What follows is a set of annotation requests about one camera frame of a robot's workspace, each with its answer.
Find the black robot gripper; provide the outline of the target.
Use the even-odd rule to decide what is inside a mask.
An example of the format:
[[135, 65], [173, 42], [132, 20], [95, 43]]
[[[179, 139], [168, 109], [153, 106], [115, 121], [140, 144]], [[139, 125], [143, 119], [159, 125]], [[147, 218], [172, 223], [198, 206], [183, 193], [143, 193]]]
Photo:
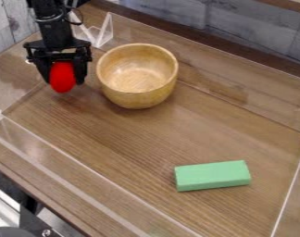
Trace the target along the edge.
[[40, 40], [26, 42], [25, 59], [33, 63], [45, 83], [49, 82], [49, 71], [53, 61], [72, 61], [75, 68], [75, 83], [84, 83], [91, 61], [91, 43], [75, 38], [71, 22], [65, 15], [36, 17], [40, 28]]

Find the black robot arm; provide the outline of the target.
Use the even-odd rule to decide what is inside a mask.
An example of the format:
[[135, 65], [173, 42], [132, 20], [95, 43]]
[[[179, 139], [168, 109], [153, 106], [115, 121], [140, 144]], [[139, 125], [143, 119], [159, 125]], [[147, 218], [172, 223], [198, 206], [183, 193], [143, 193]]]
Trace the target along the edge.
[[69, 62], [75, 75], [75, 84], [84, 82], [91, 62], [91, 42], [73, 37], [72, 22], [68, 13], [72, 10], [61, 0], [25, 0], [33, 9], [34, 22], [38, 25], [41, 38], [25, 42], [25, 60], [30, 62], [45, 82], [49, 82], [49, 72], [59, 62]]

